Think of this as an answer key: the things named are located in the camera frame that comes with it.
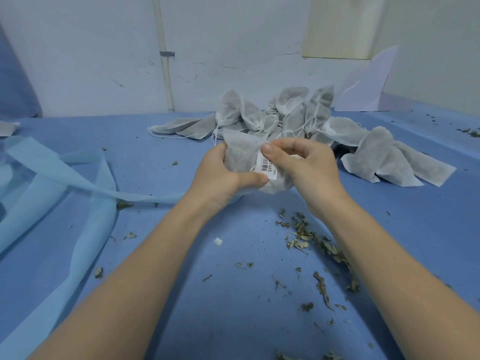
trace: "forearm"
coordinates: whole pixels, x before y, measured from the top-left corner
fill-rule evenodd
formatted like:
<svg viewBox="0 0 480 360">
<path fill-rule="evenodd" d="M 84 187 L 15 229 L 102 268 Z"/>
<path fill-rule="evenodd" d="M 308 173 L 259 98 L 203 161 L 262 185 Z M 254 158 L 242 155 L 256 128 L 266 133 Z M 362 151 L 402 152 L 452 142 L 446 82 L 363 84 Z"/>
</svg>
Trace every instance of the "forearm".
<svg viewBox="0 0 480 360">
<path fill-rule="evenodd" d="M 183 259 L 208 221 L 189 193 L 31 359 L 141 359 Z"/>
<path fill-rule="evenodd" d="M 350 197 L 327 199 L 321 219 L 369 290 L 408 359 L 474 359 L 479 315 L 430 274 Z"/>
</svg>

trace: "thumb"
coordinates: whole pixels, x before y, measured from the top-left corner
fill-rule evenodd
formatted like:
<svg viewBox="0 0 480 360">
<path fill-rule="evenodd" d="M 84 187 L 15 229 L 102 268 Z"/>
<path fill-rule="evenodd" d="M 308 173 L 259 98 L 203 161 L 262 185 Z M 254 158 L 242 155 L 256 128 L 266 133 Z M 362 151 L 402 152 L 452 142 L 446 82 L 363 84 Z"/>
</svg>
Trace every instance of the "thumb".
<svg viewBox="0 0 480 360">
<path fill-rule="evenodd" d="M 261 147 L 261 153 L 268 158 L 273 164 L 285 170 L 289 175 L 292 175 L 297 165 L 297 159 L 288 155 L 278 146 L 272 144 L 264 144 Z"/>
<path fill-rule="evenodd" d="M 268 182 L 268 177 L 263 173 L 238 173 L 238 176 L 240 178 L 240 189 L 245 187 L 263 187 Z"/>
</svg>

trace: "hand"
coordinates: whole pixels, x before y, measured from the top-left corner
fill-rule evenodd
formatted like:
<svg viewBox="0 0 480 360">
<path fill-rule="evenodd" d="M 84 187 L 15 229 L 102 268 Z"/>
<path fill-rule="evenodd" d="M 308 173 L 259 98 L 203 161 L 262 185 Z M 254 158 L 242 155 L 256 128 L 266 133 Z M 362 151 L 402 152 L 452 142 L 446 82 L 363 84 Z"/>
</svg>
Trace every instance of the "hand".
<svg viewBox="0 0 480 360">
<path fill-rule="evenodd" d="M 216 145 L 207 151 L 197 168 L 186 196 L 200 202 L 207 219 L 216 215 L 237 193 L 246 187 L 262 187 L 268 177 L 262 173 L 231 172 L 223 164 L 227 144 Z"/>
<path fill-rule="evenodd" d="M 328 145 L 305 138 L 282 138 L 264 144 L 261 153 L 291 176 L 298 193 L 316 217 L 322 219 L 322 208 L 331 200 L 348 197 Z M 304 159 L 290 156 L 295 154 Z"/>
</svg>

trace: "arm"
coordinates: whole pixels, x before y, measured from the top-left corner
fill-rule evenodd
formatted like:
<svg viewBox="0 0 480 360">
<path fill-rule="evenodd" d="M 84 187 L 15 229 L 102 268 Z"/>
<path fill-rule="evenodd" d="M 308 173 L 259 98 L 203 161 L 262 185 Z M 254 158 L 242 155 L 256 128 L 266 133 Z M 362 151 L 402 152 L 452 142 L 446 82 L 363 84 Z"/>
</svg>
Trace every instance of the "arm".
<svg viewBox="0 0 480 360">
<path fill-rule="evenodd" d="M 332 150 L 298 138 L 271 144 L 263 154 L 292 176 L 310 212 L 333 234 L 405 357 L 478 359 L 480 316 L 350 198 Z"/>
<path fill-rule="evenodd" d="M 205 155 L 183 198 L 30 360 L 143 358 L 198 232 L 239 189 L 268 181 L 260 173 L 229 172 L 225 149 L 223 143 Z"/>
</svg>

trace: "white pipe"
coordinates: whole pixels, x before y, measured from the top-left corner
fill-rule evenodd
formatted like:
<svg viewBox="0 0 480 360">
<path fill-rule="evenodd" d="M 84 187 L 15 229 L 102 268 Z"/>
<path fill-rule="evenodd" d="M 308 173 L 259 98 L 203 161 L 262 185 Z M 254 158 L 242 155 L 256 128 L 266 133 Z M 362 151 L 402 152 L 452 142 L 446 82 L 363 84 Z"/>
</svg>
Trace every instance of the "white pipe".
<svg viewBox="0 0 480 360">
<path fill-rule="evenodd" d="M 160 47 L 160 52 L 167 52 L 167 47 L 165 46 L 165 34 L 163 33 L 163 19 L 162 8 L 160 7 L 160 0 L 152 0 L 152 2 L 153 12 L 155 13 L 158 46 Z M 168 107 L 168 112 L 175 112 L 175 106 L 173 104 L 172 85 L 170 82 L 169 57 L 160 56 L 160 61 L 162 62 L 163 81 L 165 82 L 166 105 Z"/>
</svg>

